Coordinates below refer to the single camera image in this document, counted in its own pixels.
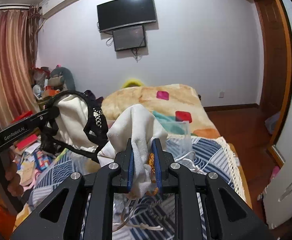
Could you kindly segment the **left hand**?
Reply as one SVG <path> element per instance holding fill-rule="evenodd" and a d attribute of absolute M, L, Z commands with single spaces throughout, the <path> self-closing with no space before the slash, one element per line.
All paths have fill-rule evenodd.
<path fill-rule="evenodd" d="M 9 182 L 7 190 L 14 197 L 19 197 L 23 194 L 23 187 L 20 185 L 20 175 L 17 173 L 17 164 L 14 162 L 15 153 L 9 150 L 9 165 L 5 169 L 5 178 Z"/>

